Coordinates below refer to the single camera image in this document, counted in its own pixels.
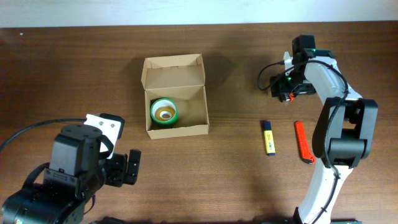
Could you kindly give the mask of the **green tape roll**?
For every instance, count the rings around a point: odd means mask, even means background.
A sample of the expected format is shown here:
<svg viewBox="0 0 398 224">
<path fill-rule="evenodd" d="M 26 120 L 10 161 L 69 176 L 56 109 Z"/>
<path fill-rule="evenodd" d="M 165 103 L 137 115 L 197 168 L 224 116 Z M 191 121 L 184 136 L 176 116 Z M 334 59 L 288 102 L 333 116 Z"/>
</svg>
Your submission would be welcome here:
<svg viewBox="0 0 398 224">
<path fill-rule="evenodd" d="M 178 121 L 179 113 L 175 102 L 169 98 L 159 98 L 150 107 L 153 121 L 162 127 L 171 127 Z"/>
</svg>

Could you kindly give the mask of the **brown cardboard box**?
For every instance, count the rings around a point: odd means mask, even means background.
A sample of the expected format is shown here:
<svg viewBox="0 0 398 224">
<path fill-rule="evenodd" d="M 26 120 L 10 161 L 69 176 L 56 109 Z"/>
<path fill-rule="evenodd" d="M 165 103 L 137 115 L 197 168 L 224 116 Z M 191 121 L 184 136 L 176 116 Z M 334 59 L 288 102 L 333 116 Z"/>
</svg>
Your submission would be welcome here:
<svg viewBox="0 0 398 224">
<path fill-rule="evenodd" d="M 149 57 L 144 60 L 141 82 L 146 104 L 146 131 L 151 139 L 209 133 L 205 68 L 201 54 Z M 178 108 L 178 121 L 171 127 L 157 125 L 150 107 L 159 98 L 169 98 Z"/>
</svg>

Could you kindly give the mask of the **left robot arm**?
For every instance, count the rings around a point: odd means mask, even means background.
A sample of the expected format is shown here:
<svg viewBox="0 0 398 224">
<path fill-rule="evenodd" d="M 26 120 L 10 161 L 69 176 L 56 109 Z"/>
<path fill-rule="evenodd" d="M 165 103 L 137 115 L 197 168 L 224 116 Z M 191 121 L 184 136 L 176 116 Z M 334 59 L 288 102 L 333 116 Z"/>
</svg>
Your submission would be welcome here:
<svg viewBox="0 0 398 224">
<path fill-rule="evenodd" d="M 54 139 L 50 162 L 35 168 L 3 203 L 3 223 L 80 223 L 102 186 L 136 183 L 141 152 L 114 151 L 122 117 L 88 114 L 67 122 Z"/>
</svg>

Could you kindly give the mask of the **orange utility knife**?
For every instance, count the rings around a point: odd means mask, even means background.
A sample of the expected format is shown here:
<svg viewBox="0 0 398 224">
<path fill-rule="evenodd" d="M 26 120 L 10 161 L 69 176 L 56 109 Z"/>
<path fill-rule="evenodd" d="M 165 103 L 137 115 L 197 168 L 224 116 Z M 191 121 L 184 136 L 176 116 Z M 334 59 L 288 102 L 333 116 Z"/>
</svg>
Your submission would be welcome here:
<svg viewBox="0 0 398 224">
<path fill-rule="evenodd" d="M 296 121 L 294 128 L 301 160 L 307 164 L 315 164 L 315 158 L 310 151 L 303 122 Z"/>
</svg>

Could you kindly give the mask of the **yellow clear tape roll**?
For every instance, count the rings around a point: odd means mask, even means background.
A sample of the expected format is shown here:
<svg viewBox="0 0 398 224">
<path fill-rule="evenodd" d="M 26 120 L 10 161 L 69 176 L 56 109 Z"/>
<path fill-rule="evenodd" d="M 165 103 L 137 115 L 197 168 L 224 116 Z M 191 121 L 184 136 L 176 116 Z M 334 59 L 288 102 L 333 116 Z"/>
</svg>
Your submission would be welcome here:
<svg viewBox="0 0 398 224">
<path fill-rule="evenodd" d="M 163 106 L 155 111 L 155 119 L 161 122 L 170 121 L 176 115 L 176 110 L 171 106 Z"/>
</svg>

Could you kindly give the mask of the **yellow highlighter with dark cap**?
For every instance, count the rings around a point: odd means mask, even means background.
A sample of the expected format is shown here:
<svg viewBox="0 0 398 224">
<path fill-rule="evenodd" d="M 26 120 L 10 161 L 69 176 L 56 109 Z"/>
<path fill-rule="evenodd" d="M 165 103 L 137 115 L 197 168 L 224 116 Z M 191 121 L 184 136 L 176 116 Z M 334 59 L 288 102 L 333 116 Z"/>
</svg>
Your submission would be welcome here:
<svg viewBox="0 0 398 224">
<path fill-rule="evenodd" d="M 274 145 L 274 138 L 273 138 L 273 133 L 272 133 L 272 128 L 271 128 L 271 122 L 263 121 L 263 127 L 264 127 L 264 141 L 265 141 L 265 147 L 266 147 L 266 154 L 268 156 L 274 156 L 275 155 L 275 145 Z"/>
</svg>

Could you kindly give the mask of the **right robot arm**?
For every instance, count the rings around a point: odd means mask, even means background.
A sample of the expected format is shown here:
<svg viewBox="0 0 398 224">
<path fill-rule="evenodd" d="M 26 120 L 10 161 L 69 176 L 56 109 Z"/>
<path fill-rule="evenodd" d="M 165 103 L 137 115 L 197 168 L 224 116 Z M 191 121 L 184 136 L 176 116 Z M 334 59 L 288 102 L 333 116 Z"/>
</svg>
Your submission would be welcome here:
<svg viewBox="0 0 398 224">
<path fill-rule="evenodd" d="M 378 105 L 351 88 L 332 51 L 318 49 L 313 35 L 296 37 L 281 64 L 285 70 L 270 79 L 273 97 L 289 101 L 317 94 L 323 105 L 312 136 L 315 170 L 292 221 L 331 223 L 345 180 L 371 152 Z"/>
</svg>

